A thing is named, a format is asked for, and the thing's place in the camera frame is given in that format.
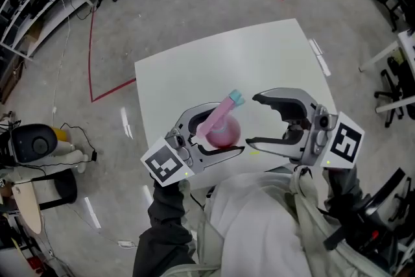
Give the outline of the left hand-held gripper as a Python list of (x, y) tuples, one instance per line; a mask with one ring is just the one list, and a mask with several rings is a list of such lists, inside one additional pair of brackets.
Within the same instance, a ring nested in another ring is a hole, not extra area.
[(198, 144), (197, 127), (219, 104), (209, 102), (187, 109), (174, 128), (164, 136), (149, 141), (141, 162), (160, 186), (169, 186), (197, 175), (207, 167), (234, 158), (244, 151), (244, 147), (238, 146), (208, 151)]

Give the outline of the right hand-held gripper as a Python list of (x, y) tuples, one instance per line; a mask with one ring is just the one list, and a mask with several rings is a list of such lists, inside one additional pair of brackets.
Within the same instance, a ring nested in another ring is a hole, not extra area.
[(284, 122), (313, 122), (310, 132), (300, 125), (289, 125), (282, 138), (246, 139), (251, 148), (300, 161), (306, 166), (354, 167), (364, 130), (345, 113), (330, 114), (325, 106), (317, 106), (317, 102), (300, 88), (274, 88), (255, 94), (252, 100), (279, 112)]

